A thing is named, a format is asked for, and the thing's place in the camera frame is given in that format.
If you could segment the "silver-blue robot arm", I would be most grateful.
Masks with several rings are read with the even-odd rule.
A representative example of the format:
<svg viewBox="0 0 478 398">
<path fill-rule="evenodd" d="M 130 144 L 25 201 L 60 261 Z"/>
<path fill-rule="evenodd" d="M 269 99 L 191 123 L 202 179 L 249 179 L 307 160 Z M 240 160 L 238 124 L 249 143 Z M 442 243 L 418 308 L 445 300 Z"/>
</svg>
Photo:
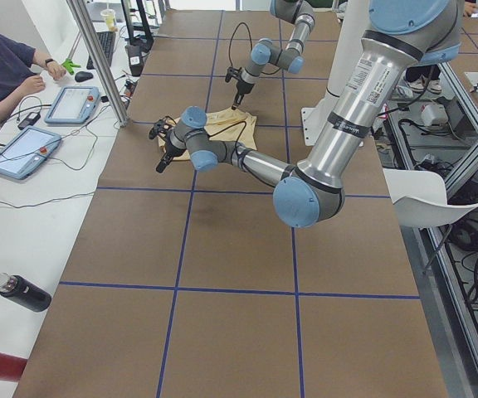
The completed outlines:
<svg viewBox="0 0 478 398">
<path fill-rule="evenodd" d="M 362 54 L 321 122 L 310 154 L 297 164 L 284 163 L 238 140 L 212 139 L 205 129 L 206 113 L 191 106 L 178 120 L 160 119 L 150 130 L 150 138 L 164 143 L 157 171 L 184 154 L 199 172 L 228 163 L 273 187 L 274 208 L 288 226 L 308 227 L 335 216 L 344 205 L 344 169 L 402 73 L 457 55 L 463 7 L 461 1 L 371 1 L 365 5 Z"/>
<path fill-rule="evenodd" d="M 275 73 L 279 70 L 298 74 L 303 67 L 304 59 L 302 53 L 305 43 L 315 28 L 315 12 L 311 1 L 272 1 L 270 6 L 272 16 L 288 22 L 294 26 L 293 32 L 285 48 L 273 44 L 269 38 L 261 38 L 254 46 L 251 41 L 250 28 L 245 22 L 240 22 L 230 38 L 228 45 L 228 60 L 225 82 L 236 80 L 236 94 L 231 109 L 238 109 L 245 95 L 251 93 L 256 82 L 262 74 L 266 65 L 276 67 Z M 248 34 L 250 43 L 250 58 L 246 66 L 235 68 L 231 57 L 232 42 L 239 26 L 243 25 Z"/>
</svg>

